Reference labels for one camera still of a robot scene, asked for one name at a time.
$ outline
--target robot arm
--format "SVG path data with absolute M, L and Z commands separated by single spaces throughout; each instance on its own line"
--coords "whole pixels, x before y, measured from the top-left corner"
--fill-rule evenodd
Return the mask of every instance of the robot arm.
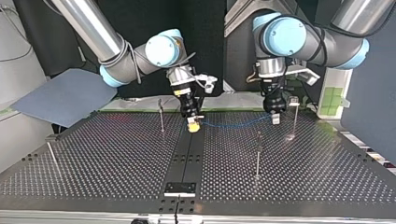
M 159 33 L 146 44 L 133 49 L 114 31 L 93 0 L 52 2 L 98 57 L 100 73 L 107 85 L 116 88 L 135 80 L 140 83 L 140 73 L 148 75 L 166 68 L 174 94 L 181 103 L 181 113 L 188 120 L 190 132 L 195 133 L 200 129 L 200 106 L 195 99 L 195 82 L 206 93 L 211 93 L 217 79 L 206 75 L 196 77 L 193 74 L 179 30 Z
M 332 29 L 315 27 L 296 16 L 273 12 L 255 18 L 253 34 L 264 109 L 286 109 L 282 85 L 286 57 L 337 69 L 359 66 L 369 51 L 364 37 L 373 30 L 394 0 L 344 0 L 332 18 Z

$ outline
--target metal rod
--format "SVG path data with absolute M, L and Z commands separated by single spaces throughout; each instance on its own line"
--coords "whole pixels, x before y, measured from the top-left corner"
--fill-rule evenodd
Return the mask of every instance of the metal rod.
M 122 39 L 93 0 L 52 0 L 102 62 L 122 50 Z
M 257 151 L 256 179 L 260 178 L 260 151 Z
M 59 168 L 58 161 L 56 160 L 55 153 L 53 153 L 53 149 L 52 149 L 50 142 L 47 142 L 47 146 L 49 147 L 50 155 L 53 159 L 53 162 L 55 163 L 56 169 L 58 170 L 59 177 L 62 178 L 61 169 Z
M 296 125 L 297 125 L 297 115 L 298 115 L 298 107 L 296 106 L 296 115 L 294 116 L 294 124 L 293 124 L 293 136 L 296 135 Z
M 165 132 L 165 128 L 163 127 L 163 105 L 162 105 L 162 99 L 158 100 L 158 107 L 160 108 L 160 119 L 161 119 L 161 132 Z
M 393 3 L 394 0 L 344 0 L 332 24 L 357 35 L 367 34 Z
M 161 132 L 165 132 L 165 128 L 163 127 L 163 112 L 160 110 L 160 117 L 161 117 Z

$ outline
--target light blue joint cover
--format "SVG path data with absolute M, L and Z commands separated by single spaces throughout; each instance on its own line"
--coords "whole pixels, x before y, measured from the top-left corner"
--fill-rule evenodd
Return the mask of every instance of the light blue joint cover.
M 263 16 L 256 17 L 253 20 L 253 31 L 255 31 L 260 26 L 264 25 L 268 21 L 270 21 L 273 18 L 278 17 L 280 15 L 281 14 L 279 12 L 274 12 L 274 13 L 271 13 L 271 14 L 266 14 L 266 15 L 263 15 Z
M 180 48 L 174 37 L 180 37 L 179 30 L 168 30 L 153 36 L 146 44 L 148 60 L 159 67 L 175 63 L 180 55 Z
M 120 86 L 123 86 L 123 85 L 127 85 L 127 84 L 128 84 L 128 83 L 124 83 L 124 82 L 117 81 L 114 77 L 112 77 L 112 76 L 107 72 L 106 68 L 105 68 L 104 66 L 102 66 L 102 65 L 100 66 L 99 71 L 100 71 L 100 75 L 101 75 L 102 78 L 103 78 L 103 81 L 104 81 L 108 86 L 117 88 L 117 87 L 120 87 Z
M 337 69 L 353 69 L 356 68 L 357 66 L 361 65 L 361 63 L 364 62 L 366 59 L 366 54 L 370 50 L 370 43 L 367 39 L 363 39 L 363 43 L 361 44 L 361 49 L 358 51 L 358 53 L 355 54 L 349 61 L 346 63 L 343 63 L 335 68 Z

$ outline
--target metal frame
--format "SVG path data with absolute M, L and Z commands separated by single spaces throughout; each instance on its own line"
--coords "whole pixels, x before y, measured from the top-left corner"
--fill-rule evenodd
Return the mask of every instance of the metal frame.
M 150 224 L 175 223 L 173 215 L 139 215 L 127 213 L 66 213 L 66 212 L 38 212 L 38 211 L 0 211 L 0 223 L 131 223 L 134 219 L 147 220 Z M 191 224 L 393 224 L 392 219 L 364 219 L 364 218 L 320 218 L 320 217 L 233 217 L 233 216 L 188 216 L 178 215 L 178 223 Z

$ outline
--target metal plate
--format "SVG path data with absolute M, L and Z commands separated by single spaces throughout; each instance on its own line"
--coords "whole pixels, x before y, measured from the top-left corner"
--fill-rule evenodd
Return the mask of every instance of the metal plate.
M 51 143 L 59 169 L 44 147 L 3 174 L 0 208 L 158 212 L 184 123 L 179 114 L 164 114 L 162 133 L 159 116 L 98 114 Z
M 206 121 L 227 125 L 260 116 L 259 112 L 209 113 Z M 195 213 L 396 217 L 395 176 L 324 122 L 300 115 L 292 141 L 286 137 L 292 132 L 293 114 L 286 114 L 281 122 L 273 126 L 268 119 L 242 128 L 206 126 L 205 139 L 191 143 L 204 145 Z M 264 136 L 260 179 L 255 177 L 258 131 Z

